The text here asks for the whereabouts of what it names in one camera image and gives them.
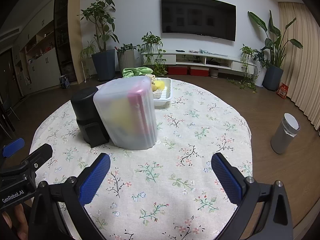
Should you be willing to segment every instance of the red snack bag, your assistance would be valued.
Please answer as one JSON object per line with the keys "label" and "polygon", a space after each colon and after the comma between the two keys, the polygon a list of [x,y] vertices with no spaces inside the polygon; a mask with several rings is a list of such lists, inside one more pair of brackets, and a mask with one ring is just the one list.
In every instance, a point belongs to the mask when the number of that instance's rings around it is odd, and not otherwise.
{"label": "red snack bag", "polygon": [[285,99],[288,93],[288,89],[289,87],[287,85],[281,83],[280,87],[278,88],[277,95]]}

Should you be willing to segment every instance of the human hand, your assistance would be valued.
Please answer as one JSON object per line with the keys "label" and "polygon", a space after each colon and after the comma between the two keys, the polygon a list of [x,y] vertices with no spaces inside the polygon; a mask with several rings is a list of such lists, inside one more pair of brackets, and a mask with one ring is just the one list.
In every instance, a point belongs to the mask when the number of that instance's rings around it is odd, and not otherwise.
{"label": "human hand", "polygon": [[[16,219],[20,223],[19,228],[17,229],[18,237],[21,240],[28,240],[28,223],[23,212],[22,204],[14,207],[14,214],[16,216]],[[7,222],[8,226],[12,228],[12,221],[7,212],[3,212],[2,216],[4,217],[4,220]]]}

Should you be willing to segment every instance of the blue gripper pad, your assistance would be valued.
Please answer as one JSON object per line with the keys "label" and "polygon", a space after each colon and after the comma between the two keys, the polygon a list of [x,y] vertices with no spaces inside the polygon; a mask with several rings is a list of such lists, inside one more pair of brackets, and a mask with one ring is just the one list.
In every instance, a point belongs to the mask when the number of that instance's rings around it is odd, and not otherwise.
{"label": "blue gripper pad", "polygon": [[22,138],[16,139],[12,143],[8,144],[3,148],[2,156],[9,158],[11,155],[16,153],[18,150],[24,147],[24,140]]}
{"label": "blue gripper pad", "polygon": [[110,169],[110,157],[108,154],[101,153],[89,168],[93,168],[87,179],[82,183],[79,188],[79,202],[81,206],[89,204],[98,188],[100,187],[103,179]]}
{"label": "blue gripper pad", "polygon": [[[243,185],[240,185],[239,178],[236,179],[234,176],[239,176],[239,174],[234,174],[236,168],[232,167],[221,153],[216,153],[212,155],[211,167],[214,173],[216,174],[218,180],[220,181],[224,191],[226,192],[230,202],[239,205],[242,201],[244,192]],[[241,182],[244,184],[245,190],[245,183],[243,182],[244,177],[242,176],[242,178],[240,177],[240,179],[242,179]]]}

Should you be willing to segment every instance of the flat screen tv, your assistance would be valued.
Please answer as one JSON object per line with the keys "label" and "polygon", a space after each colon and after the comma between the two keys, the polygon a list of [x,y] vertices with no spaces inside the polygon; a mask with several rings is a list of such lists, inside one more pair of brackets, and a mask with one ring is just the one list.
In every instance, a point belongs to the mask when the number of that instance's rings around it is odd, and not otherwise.
{"label": "flat screen tv", "polygon": [[217,0],[161,0],[162,32],[236,40],[236,6]]}

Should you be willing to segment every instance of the screw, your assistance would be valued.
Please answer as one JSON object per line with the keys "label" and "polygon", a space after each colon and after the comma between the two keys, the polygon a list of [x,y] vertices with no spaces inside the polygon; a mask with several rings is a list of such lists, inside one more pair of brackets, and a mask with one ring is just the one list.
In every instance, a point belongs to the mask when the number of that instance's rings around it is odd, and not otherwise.
{"label": "screw", "polygon": [[45,180],[43,180],[43,181],[41,181],[40,183],[39,183],[39,187],[45,187],[45,186],[47,186],[48,185],[48,183],[45,181]]}
{"label": "screw", "polygon": [[283,183],[280,180],[277,180],[276,184],[277,184],[278,187],[282,187],[283,186]]}
{"label": "screw", "polygon": [[254,178],[253,177],[246,177],[245,180],[249,183],[254,183]]}
{"label": "screw", "polygon": [[76,181],[77,177],[71,176],[67,179],[68,183],[74,183]]}

